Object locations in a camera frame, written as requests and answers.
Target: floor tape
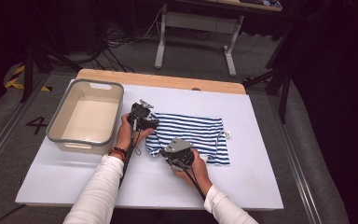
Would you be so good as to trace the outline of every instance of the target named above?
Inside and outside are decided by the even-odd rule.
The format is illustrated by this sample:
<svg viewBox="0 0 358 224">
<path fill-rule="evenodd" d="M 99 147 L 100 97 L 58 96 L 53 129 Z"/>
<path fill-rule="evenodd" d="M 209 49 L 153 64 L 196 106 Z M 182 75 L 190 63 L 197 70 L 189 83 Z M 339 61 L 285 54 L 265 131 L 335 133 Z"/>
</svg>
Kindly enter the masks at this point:
<svg viewBox="0 0 358 224">
<path fill-rule="evenodd" d="M 16 89 L 24 89 L 24 85 L 17 83 L 17 79 L 19 78 L 19 76 L 21 74 L 23 74 L 25 70 L 25 64 L 21 63 L 19 65 L 19 67 L 16 69 L 16 71 L 13 73 L 13 75 L 11 76 L 10 80 L 7 82 L 7 84 L 5 85 L 6 88 L 16 88 Z M 52 87 L 48 87 L 48 86 L 43 86 L 41 91 L 53 91 Z"/>
</svg>

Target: white desk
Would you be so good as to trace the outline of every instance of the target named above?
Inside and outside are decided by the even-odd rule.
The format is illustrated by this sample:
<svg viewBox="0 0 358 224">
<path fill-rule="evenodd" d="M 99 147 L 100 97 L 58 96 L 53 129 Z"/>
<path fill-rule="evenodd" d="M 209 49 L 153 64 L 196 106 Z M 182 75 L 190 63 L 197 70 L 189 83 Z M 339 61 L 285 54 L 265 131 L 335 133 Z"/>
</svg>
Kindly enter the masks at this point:
<svg viewBox="0 0 358 224">
<path fill-rule="evenodd" d="M 208 166 L 215 185 L 245 209 L 282 209 L 282 199 L 255 120 L 249 96 L 207 91 L 124 85 L 121 114 L 144 99 L 153 111 L 221 117 L 233 136 L 227 140 L 230 167 Z M 172 174 L 161 157 L 139 148 L 133 154 L 117 207 L 203 209 L 196 190 Z M 71 205 L 87 183 L 101 156 L 59 150 L 45 138 L 24 179 L 16 203 Z"/>
<path fill-rule="evenodd" d="M 237 7 L 249 7 L 268 11 L 281 11 L 279 7 L 266 7 L 256 4 L 242 3 L 239 0 L 200 0 L 200 2 L 215 2 L 223 5 L 233 5 Z M 228 45 L 223 46 L 223 52 L 226 57 L 228 73 L 230 76 L 235 77 L 237 71 L 232 60 L 231 52 L 234 48 L 238 34 L 243 22 L 243 15 L 238 16 L 236 20 L 226 18 L 215 18 L 210 16 L 200 16 L 191 13 L 172 12 L 167 9 L 164 4 L 161 13 L 161 32 L 159 33 L 158 51 L 156 55 L 155 67 L 160 69 L 162 67 L 162 60 L 165 50 L 165 29 L 167 26 L 186 28 L 193 30 L 201 30 L 208 32 L 216 32 L 221 34 L 231 35 L 231 40 Z"/>
</svg>

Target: bracelet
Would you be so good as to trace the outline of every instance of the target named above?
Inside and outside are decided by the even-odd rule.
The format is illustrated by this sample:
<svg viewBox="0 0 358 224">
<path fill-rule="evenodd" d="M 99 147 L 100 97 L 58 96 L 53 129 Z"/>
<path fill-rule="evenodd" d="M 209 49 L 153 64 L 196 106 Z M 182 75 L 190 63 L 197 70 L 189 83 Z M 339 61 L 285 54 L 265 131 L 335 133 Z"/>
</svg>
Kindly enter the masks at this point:
<svg viewBox="0 0 358 224">
<path fill-rule="evenodd" d="M 127 157 L 127 151 L 124 150 L 123 148 L 120 148 L 120 147 L 112 147 L 109 149 L 109 152 L 107 153 L 108 155 L 110 155 L 110 153 L 117 153 L 119 154 L 122 158 L 123 158 L 123 161 L 126 160 L 126 157 Z"/>
</svg>

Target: tripod leg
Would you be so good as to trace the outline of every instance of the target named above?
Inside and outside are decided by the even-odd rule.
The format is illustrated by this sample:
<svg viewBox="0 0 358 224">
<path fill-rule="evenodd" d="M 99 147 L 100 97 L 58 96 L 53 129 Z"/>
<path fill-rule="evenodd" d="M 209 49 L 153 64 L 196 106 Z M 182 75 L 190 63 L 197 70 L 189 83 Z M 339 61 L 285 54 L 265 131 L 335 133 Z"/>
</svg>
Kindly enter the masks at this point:
<svg viewBox="0 0 358 224">
<path fill-rule="evenodd" d="M 24 72 L 24 91 L 20 103 L 24 103 L 33 91 L 34 79 L 34 55 L 33 46 L 29 46 L 25 50 L 25 72 Z"/>
<path fill-rule="evenodd" d="M 76 63 L 72 62 L 65 56 L 61 55 L 59 52 L 55 51 L 54 49 L 51 49 L 50 47 L 39 43 L 39 46 L 42 47 L 47 53 L 50 53 L 52 56 L 60 60 L 62 63 L 65 63 L 75 71 L 79 72 L 81 69 L 83 69 L 81 66 L 77 65 Z"/>
<path fill-rule="evenodd" d="M 283 70 L 281 70 L 280 73 L 276 74 L 270 83 L 266 87 L 266 94 L 267 95 L 275 95 L 278 93 L 279 89 L 283 85 L 285 76 L 287 76 L 287 73 Z"/>
<path fill-rule="evenodd" d="M 287 97 L 289 96 L 289 87 L 290 87 L 290 76 L 285 76 L 283 82 L 283 88 L 282 88 L 281 102 L 279 104 L 279 116 L 283 124 L 286 123 L 284 119 L 284 115 L 286 113 Z"/>
<path fill-rule="evenodd" d="M 267 73 L 265 73 L 265 74 L 263 74 L 263 75 L 261 75 L 261 76 L 259 76 L 259 77 L 255 77 L 255 78 L 252 79 L 252 80 L 243 81 L 243 82 L 242 82 L 242 85 L 243 85 L 243 86 L 245 87 L 245 89 L 246 89 L 246 88 L 248 88 L 248 87 L 253 86 L 253 85 L 256 84 L 256 83 L 259 83 L 259 82 L 261 82 L 261 81 L 266 80 L 266 79 L 269 78 L 269 77 L 273 77 L 273 76 L 279 74 L 280 72 L 281 72 L 280 69 L 268 71 Z"/>
</svg>

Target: white table surface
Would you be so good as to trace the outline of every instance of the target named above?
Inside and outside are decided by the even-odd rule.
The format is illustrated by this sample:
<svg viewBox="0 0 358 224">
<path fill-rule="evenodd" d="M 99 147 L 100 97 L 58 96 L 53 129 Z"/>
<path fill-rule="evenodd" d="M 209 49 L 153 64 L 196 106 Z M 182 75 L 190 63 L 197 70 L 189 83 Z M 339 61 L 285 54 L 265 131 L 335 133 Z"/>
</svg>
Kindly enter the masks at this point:
<svg viewBox="0 0 358 224">
<path fill-rule="evenodd" d="M 283 208 L 248 95 L 123 86 L 121 115 L 129 113 L 131 105 L 143 99 L 155 107 L 152 112 L 222 118 L 225 130 L 232 133 L 227 140 L 231 165 L 209 165 L 213 183 L 244 209 Z M 139 148 L 142 154 L 131 156 L 118 192 L 117 207 L 203 209 L 198 192 L 174 176 L 162 157 L 151 157 L 145 150 L 145 142 L 141 142 Z M 61 151 L 45 138 L 22 183 L 16 203 L 72 205 L 101 157 Z"/>
</svg>

